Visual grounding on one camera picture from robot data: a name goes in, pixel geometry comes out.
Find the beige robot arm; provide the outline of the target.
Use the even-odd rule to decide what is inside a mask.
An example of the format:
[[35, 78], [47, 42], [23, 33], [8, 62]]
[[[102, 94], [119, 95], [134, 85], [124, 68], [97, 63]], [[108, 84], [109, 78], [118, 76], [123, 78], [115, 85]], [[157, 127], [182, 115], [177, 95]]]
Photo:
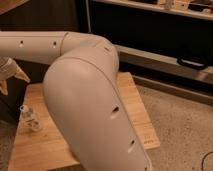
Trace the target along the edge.
[[153, 171], [117, 88], [119, 56], [106, 38], [71, 31], [0, 31], [0, 80], [16, 61], [49, 66], [49, 114], [86, 171]]

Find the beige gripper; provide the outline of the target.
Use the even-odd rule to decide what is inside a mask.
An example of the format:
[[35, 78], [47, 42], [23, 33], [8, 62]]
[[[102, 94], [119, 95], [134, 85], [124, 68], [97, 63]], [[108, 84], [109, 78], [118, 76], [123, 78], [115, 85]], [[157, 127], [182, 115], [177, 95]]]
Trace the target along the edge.
[[0, 92], [3, 95], [8, 95], [6, 79], [12, 76], [27, 83], [30, 82], [30, 78], [22, 69], [16, 69], [17, 63], [12, 58], [0, 57]]

